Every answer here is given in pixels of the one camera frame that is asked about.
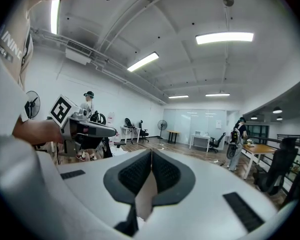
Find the black office chair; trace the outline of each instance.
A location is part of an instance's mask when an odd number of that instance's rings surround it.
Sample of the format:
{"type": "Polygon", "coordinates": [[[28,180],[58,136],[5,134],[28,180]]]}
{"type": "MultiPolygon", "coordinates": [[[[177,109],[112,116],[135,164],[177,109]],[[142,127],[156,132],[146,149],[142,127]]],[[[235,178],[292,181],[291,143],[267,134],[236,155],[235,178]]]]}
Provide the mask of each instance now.
{"type": "Polygon", "coordinates": [[[285,175],[293,164],[298,149],[293,146],[287,146],[291,138],[283,139],[280,143],[280,149],[273,154],[273,159],[268,172],[265,172],[262,167],[256,165],[257,172],[253,173],[254,184],[257,185],[261,192],[267,192],[270,196],[275,195],[282,188],[285,175]]]}
{"type": "Polygon", "coordinates": [[[147,132],[148,130],[142,130],[142,123],[143,123],[143,121],[141,120],[139,122],[139,128],[141,129],[140,135],[142,137],[142,142],[145,142],[145,140],[149,142],[149,140],[146,138],[146,136],[149,136],[149,133],[147,132]]]}
{"type": "Polygon", "coordinates": [[[218,148],[218,147],[219,147],[220,142],[221,142],[221,140],[224,138],[224,136],[226,136],[226,133],[225,133],[225,132],[221,135],[221,137],[217,140],[217,142],[215,142],[215,140],[216,140],[215,138],[211,138],[212,141],[209,142],[210,147],[209,147],[209,149],[208,149],[208,152],[209,152],[210,150],[212,150],[212,151],[214,151],[215,153],[217,153],[218,150],[215,149],[215,148],[218,148]]]}

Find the fluorescent ceiling light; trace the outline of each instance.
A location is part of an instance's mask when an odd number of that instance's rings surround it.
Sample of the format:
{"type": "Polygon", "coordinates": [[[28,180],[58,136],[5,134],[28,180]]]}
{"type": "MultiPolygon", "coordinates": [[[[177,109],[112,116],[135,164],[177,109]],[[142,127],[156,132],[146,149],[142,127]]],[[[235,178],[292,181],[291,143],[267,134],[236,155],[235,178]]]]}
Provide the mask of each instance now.
{"type": "Polygon", "coordinates": [[[276,106],[276,107],[273,109],[273,113],[274,113],[274,114],[280,114],[280,113],[282,113],[282,109],[281,109],[280,107],[276,106]]]}
{"type": "Polygon", "coordinates": [[[252,42],[252,40],[254,39],[254,33],[221,32],[221,33],[197,35],[195,38],[198,45],[214,43],[214,42],[225,42],[225,41],[252,42]]]}
{"type": "Polygon", "coordinates": [[[156,52],[151,53],[149,56],[143,58],[142,60],[138,61],[137,63],[133,64],[131,67],[128,68],[130,72],[137,70],[138,68],[141,68],[145,64],[152,62],[159,58],[159,55],[156,52]]]}
{"type": "Polygon", "coordinates": [[[55,35],[58,33],[59,5],[60,5],[60,0],[52,0],[50,23],[51,23],[51,33],[55,35]]]}
{"type": "Polygon", "coordinates": [[[215,93],[215,94],[206,94],[206,97],[215,97],[215,96],[230,96],[230,93],[215,93]]]}
{"type": "Polygon", "coordinates": [[[181,96],[170,96],[169,99],[178,99],[178,98],[189,98],[188,95],[181,95],[181,96]]]}

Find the ceiling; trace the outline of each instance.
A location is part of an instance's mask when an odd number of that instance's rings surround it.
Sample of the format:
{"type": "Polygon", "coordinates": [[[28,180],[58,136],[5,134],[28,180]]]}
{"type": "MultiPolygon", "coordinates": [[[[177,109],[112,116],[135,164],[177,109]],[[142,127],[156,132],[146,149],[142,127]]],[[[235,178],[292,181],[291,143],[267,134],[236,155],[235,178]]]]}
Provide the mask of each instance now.
{"type": "Polygon", "coordinates": [[[220,90],[240,100],[251,73],[281,67],[296,42],[277,0],[234,0],[232,7],[223,0],[62,0],[57,36],[50,6],[43,2],[30,14],[35,45],[64,51],[67,39],[79,42],[94,50],[93,63],[106,61],[102,68],[164,103],[220,90]],[[197,45],[196,35],[221,31],[253,32],[254,40],[197,45]],[[127,71],[152,52],[160,58],[127,71]]]}
{"type": "Polygon", "coordinates": [[[244,115],[246,120],[255,122],[278,122],[278,116],[283,118],[281,122],[300,117],[300,82],[267,105],[244,115]],[[280,107],[282,113],[274,114],[275,107],[280,107]]]}

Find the window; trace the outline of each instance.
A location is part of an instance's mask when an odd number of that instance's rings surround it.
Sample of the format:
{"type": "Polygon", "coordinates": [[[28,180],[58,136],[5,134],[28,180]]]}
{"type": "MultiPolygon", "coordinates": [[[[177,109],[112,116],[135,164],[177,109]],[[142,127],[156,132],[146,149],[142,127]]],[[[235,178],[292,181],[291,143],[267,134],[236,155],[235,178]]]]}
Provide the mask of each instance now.
{"type": "Polygon", "coordinates": [[[257,138],[253,138],[252,136],[255,137],[262,137],[262,138],[268,138],[269,134],[269,126],[268,125],[245,125],[247,134],[248,136],[251,136],[251,140],[254,141],[255,143],[259,144],[267,144],[266,140],[261,140],[257,138]]]}

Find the cap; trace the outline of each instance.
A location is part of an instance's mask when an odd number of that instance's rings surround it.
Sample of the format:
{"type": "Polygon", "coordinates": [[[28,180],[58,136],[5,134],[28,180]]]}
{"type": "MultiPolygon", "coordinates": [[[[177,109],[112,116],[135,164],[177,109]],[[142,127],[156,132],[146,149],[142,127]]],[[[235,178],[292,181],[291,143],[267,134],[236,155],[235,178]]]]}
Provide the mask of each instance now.
{"type": "Polygon", "coordinates": [[[92,91],[87,91],[83,96],[91,96],[91,98],[94,98],[95,94],[92,91]]]}

